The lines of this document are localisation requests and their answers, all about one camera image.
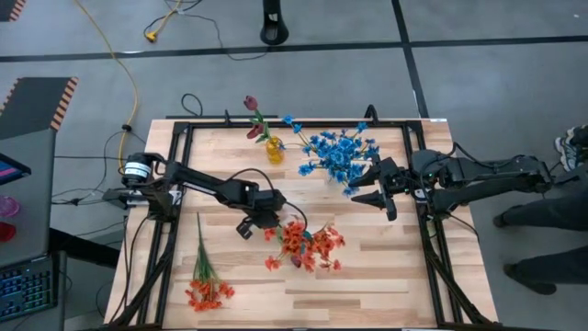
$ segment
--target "person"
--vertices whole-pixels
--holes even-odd
[[[558,137],[555,146],[566,171],[582,166],[588,147],[588,126],[571,128]],[[588,189],[580,194],[545,199],[514,206],[493,219],[495,226],[554,227],[588,231]],[[505,264],[504,274],[538,294],[556,292],[556,284],[588,284],[588,245],[568,252],[527,258],[516,264]]]
[[[566,171],[582,166],[588,160],[588,125],[571,128],[565,136],[556,138],[555,149]]]

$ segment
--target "yellow vase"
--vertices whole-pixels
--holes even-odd
[[[279,165],[284,161],[284,151],[279,148],[282,141],[278,137],[270,137],[266,141],[267,159],[273,165]]]

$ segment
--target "screen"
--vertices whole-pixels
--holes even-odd
[[[0,183],[6,183],[19,177],[22,177],[22,171],[6,162],[0,161]]]
[[[30,175],[30,169],[16,160],[0,154],[0,185]]]

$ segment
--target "yellow and black striped tape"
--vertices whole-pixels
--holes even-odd
[[[10,100],[12,93],[15,91],[15,88],[17,88],[18,82],[20,82],[20,78],[17,78],[16,82],[12,85],[12,88],[10,89],[10,91],[8,91],[8,95],[6,96],[6,99],[4,100],[2,105],[0,105],[0,116],[2,116],[2,112],[4,111],[4,108],[6,107],[6,105],[8,104],[8,101]]]
[[[14,22],[20,17],[20,13],[25,7],[26,0],[16,0],[15,6],[12,8],[10,12],[10,17],[8,18],[9,22]]]
[[[70,101],[72,101],[72,97],[74,96],[74,91],[77,87],[78,81],[79,79],[77,77],[72,77],[65,86],[62,99],[59,101],[59,105],[57,106],[55,115],[53,115],[53,120],[51,121],[51,127],[56,131],[58,131],[62,126],[63,119],[65,118],[65,112],[67,111],[67,107],[70,105]]]

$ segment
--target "yellow extension cord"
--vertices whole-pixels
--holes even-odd
[[[102,29],[97,25],[97,23],[94,21],[94,19],[90,15],[90,13],[88,13],[88,11],[85,9],[85,7],[82,6],[82,4],[80,4],[79,0],[73,0],[73,1],[80,7],[80,9],[82,9],[82,11],[84,12],[84,14],[86,16],[88,16],[88,18],[90,19],[90,21],[92,22],[92,24],[94,25],[94,27],[96,28],[96,30],[100,33],[100,35],[102,36],[102,39],[104,40],[104,42],[108,46],[108,51],[110,51],[110,56],[112,56],[112,59],[114,61],[116,61],[118,64],[120,64],[120,66],[122,67],[122,69],[125,70],[125,73],[127,73],[127,76],[129,77],[130,82],[132,83],[132,89],[133,89],[133,95],[134,95],[133,98],[134,98],[134,100],[133,100],[133,105],[132,105],[132,113],[130,114],[129,119],[127,120],[127,125],[130,125],[130,123],[132,122],[132,120],[135,118],[135,114],[137,113],[137,109],[139,108],[139,90],[137,89],[137,84],[135,83],[135,79],[132,77],[132,74],[130,74],[129,69],[124,65],[123,62],[121,62],[117,58],[117,55],[115,55],[114,51],[112,51],[112,46],[110,46],[110,42],[108,42],[107,36],[105,36],[104,32],[102,32]],[[122,136],[120,137],[120,145],[119,145],[119,169],[121,169],[124,166],[122,164],[122,146],[124,145],[126,138],[127,138],[127,132],[124,131],[122,133]]]
[[[165,15],[164,20],[159,24],[159,27],[155,29],[155,31],[145,34],[145,38],[147,38],[148,41],[155,42],[157,40],[157,34],[161,29],[164,28],[165,23],[167,23],[169,17],[172,16],[172,14],[174,14],[175,11],[177,11],[177,9],[180,7],[180,4],[182,4],[182,0],[176,0],[174,9],[170,10],[169,13]]]

